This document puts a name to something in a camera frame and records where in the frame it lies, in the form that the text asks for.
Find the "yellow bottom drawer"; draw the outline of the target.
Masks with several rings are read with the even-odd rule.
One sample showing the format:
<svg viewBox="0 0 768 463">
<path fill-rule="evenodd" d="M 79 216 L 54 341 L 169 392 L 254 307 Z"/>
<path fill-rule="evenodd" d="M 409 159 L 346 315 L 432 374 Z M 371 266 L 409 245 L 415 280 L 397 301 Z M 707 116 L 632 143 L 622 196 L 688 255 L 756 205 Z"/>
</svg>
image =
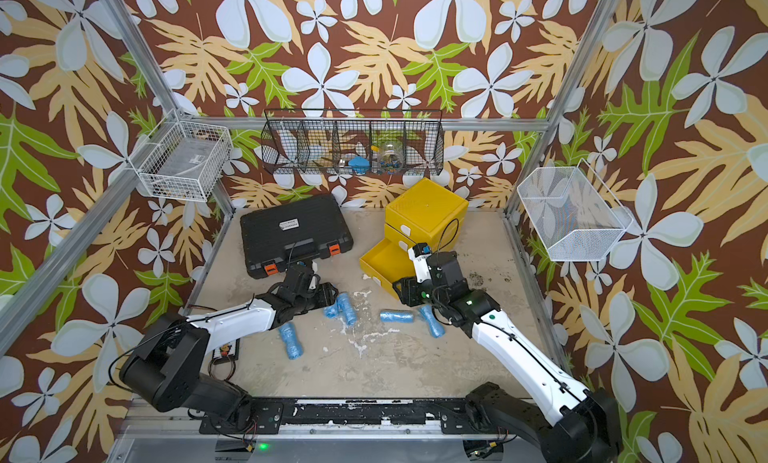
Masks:
<svg viewBox="0 0 768 463">
<path fill-rule="evenodd" d="M 407 252 L 388 239 L 382 239 L 366 252 L 360 258 L 360 267 L 395 300 L 399 300 L 399 297 L 393 283 L 415 276 L 414 266 Z"/>
</svg>

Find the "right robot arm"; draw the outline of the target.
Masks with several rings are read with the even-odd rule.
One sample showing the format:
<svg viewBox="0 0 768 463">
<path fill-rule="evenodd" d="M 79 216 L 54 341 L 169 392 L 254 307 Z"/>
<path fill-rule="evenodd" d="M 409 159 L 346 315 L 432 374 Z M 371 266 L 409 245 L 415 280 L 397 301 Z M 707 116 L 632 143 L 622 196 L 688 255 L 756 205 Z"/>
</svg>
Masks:
<svg viewBox="0 0 768 463">
<path fill-rule="evenodd" d="M 462 280 L 435 286 L 406 277 L 393 284 L 401 303 L 429 303 L 488 350 L 522 385 L 531 404 L 485 383 L 467 396 L 480 421 L 538 447 L 547 462 L 614 462 L 623 449 L 618 403 L 556 365 L 513 324 L 501 305 Z"/>
</svg>

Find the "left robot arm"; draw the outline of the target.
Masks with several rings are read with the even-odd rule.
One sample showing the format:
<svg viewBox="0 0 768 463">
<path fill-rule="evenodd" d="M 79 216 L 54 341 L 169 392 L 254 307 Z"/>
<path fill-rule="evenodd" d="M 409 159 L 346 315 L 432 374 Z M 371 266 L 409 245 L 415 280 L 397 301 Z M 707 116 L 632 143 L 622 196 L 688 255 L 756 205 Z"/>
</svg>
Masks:
<svg viewBox="0 0 768 463">
<path fill-rule="evenodd" d="M 295 264 L 281 283 L 240 305 L 159 318 L 126 352 L 119 378 L 159 412 L 195 410 L 217 430 L 243 432 L 255 425 L 254 398 L 230 381 L 202 373 L 204 359 L 226 343 L 280 329 L 296 316 L 330 307 L 338 296 L 339 290 L 312 268 Z"/>
</svg>

